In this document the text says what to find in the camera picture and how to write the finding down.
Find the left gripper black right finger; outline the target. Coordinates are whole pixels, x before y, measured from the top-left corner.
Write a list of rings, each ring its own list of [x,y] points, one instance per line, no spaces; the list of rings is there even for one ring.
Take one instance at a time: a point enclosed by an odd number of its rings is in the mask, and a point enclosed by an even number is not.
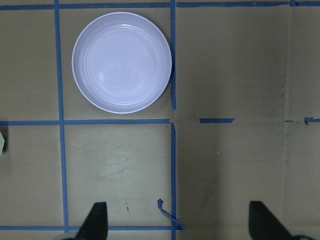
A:
[[[252,240],[292,240],[293,236],[262,201],[249,203],[249,235]]]

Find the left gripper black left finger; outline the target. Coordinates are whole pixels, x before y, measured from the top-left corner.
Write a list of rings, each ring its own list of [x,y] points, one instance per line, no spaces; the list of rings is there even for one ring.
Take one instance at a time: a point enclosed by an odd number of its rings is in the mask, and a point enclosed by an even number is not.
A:
[[[106,240],[108,212],[106,202],[96,202],[75,236],[76,240]]]

